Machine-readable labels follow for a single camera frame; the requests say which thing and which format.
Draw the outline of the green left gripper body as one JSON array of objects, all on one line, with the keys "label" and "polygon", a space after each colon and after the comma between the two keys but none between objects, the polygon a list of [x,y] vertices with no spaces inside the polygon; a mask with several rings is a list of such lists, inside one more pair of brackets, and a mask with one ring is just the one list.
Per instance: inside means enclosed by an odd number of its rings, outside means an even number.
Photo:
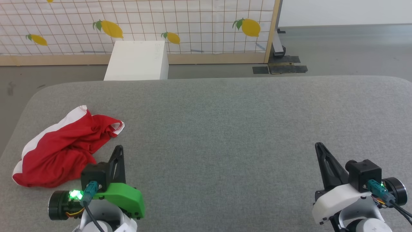
[{"label": "green left gripper body", "polygon": [[106,191],[100,191],[96,183],[94,189],[88,185],[84,190],[55,191],[48,203],[48,216],[51,220],[67,220],[81,218],[87,213],[84,202],[92,210],[92,204],[102,203],[103,200],[114,204],[129,218],[142,219],[145,217],[145,204],[142,193],[124,183],[111,183]]}]

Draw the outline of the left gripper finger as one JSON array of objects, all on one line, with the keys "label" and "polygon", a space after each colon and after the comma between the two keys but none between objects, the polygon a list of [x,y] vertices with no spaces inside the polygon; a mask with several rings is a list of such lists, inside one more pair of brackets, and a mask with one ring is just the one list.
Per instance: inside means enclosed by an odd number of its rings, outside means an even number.
[{"label": "left gripper finger", "polygon": [[124,148],[117,145],[109,159],[109,182],[126,184]]}]

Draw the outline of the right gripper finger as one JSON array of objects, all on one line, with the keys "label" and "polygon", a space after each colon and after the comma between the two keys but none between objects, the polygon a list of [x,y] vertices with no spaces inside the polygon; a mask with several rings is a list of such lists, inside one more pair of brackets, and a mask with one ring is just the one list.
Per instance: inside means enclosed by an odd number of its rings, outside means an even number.
[{"label": "right gripper finger", "polygon": [[349,175],[322,142],[315,144],[315,151],[325,191],[348,184]]}]

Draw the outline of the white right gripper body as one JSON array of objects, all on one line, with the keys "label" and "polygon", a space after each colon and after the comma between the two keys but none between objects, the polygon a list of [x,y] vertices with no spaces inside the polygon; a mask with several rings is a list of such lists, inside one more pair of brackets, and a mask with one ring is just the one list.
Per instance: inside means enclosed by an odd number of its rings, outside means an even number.
[{"label": "white right gripper body", "polygon": [[361,193],[350,184],[340,185],[318,197],[312,208],[315,223],[333,226],[385,226],[381,208],[394,208],[404,218],[408,212],[403,209],[407,194],[402,182],[396,178],[381,182],[369,180]]}]

